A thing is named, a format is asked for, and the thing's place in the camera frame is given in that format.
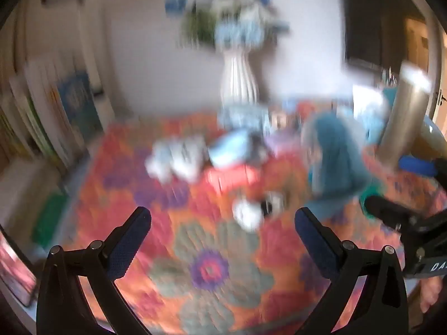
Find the person's right hand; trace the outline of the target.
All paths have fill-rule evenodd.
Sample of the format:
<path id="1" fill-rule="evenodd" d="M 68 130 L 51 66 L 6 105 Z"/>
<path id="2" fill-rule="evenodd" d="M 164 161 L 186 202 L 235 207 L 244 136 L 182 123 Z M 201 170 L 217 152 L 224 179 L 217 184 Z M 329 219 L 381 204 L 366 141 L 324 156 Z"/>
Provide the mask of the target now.
<path id="1" fill-rule="evenodd" d="M 428 313 L 433 307 L 446 304 L 444 277 L 428 277 L 420 280 L 420 310 Z"/>

